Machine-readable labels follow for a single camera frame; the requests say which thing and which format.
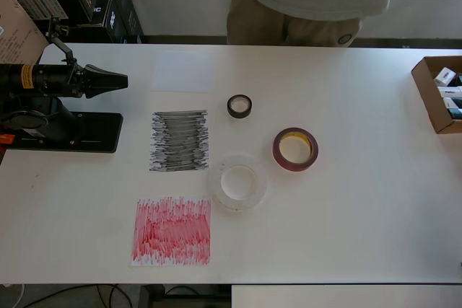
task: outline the yellow label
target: yellow label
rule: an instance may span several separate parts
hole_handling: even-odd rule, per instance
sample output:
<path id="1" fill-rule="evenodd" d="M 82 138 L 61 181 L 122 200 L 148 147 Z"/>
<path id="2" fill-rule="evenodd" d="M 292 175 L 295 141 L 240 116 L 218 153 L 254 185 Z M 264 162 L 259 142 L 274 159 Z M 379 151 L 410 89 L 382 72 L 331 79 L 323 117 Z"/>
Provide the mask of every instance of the yellow label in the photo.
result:
<path id="1" fill-rule="evenodd" d="M 21 70 L 21 82 L 22 88 L 34 89 L 34 83 L 32 82 L 32 68 L 33 65 L 23 65 Z"/>

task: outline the clear tape roll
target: clear tape roll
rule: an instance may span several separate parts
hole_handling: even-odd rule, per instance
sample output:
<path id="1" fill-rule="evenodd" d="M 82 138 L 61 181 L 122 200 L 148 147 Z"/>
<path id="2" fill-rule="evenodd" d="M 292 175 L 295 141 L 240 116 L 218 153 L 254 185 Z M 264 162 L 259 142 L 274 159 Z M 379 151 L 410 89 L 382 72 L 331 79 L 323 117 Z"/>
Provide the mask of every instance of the clear tape roll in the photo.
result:
<path id="1" fill-rule="evenodd" d="M 256 176 L 256 187 L 245 198 L 233 198 L 226 194 L 223 189 L 223 173 L 234 166 L 247 167 Z M 228 157 L 219 164 L 214 165 L 209 171 L 209 187 L 214 196 L 223 206 L 233 211 L 244 211 L 257 206 L 265 197 L 267 185 L 265 169 L 254 158 L 246 155 Z"/>

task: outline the white table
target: white table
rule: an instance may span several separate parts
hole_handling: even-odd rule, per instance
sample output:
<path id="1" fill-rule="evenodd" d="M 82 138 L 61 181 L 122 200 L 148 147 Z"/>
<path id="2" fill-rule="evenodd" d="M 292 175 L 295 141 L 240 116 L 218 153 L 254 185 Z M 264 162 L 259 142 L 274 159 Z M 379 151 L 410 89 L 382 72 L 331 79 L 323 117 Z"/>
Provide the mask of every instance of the white table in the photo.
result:
<path id="1" fill-rule="evenodd" d="M 124 116 L 115 154 L 8 151 L 0 166 L 0 283 L 351 283 L 461 279 L 462 134 L 437 135 L 410 71 L 461 51 L 71 45 L 130 87 L 70 110 Z M 215 52 L 208 94 L 151 92 L 163 50 Z M 43 63 L 63 58 L 49 47 Z M 253 100 L 232 121 L 226 101 Z M 130 266 L 136 202 L 208 196 L 206 171 L 150 172 L 154 111 L 209 110 L 211 161 L 251 154 L 269 174 L 257 209 L 212 206 L 208 266 Z M 271 157 L 298 126 L 320 154 L 304 173 Z"/>
<path id="2" fill-rule="evenodd" d="M 462 286 L 233 285 L 232 308 L 460 308 Z"/>

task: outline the wall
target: wall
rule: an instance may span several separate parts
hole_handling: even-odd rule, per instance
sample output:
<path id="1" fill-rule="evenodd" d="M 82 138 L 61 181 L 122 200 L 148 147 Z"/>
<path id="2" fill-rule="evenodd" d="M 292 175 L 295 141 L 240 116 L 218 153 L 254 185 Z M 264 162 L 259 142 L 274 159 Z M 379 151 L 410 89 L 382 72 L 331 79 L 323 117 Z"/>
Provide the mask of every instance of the wall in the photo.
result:
<path id="1" fill-rule="evenodd" d="M 230 0 L 133 0 L 145 35 L 226 35 Z M 462 0 L 391 0 L 361 38 L 462 38 Z"/>

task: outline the red scribbled paper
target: red scribbled paper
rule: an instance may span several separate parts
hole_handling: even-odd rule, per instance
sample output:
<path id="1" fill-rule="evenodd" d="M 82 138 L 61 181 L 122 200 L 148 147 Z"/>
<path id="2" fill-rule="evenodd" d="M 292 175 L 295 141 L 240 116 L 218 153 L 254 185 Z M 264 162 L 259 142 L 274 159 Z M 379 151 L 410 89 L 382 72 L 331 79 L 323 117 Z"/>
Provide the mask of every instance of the red scribbled paper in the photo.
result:
<path id="1" fill-rule="evenodd" d="M 210 208 L 206 198 L 139 200 L 131 264 L 208 264 Z"/>

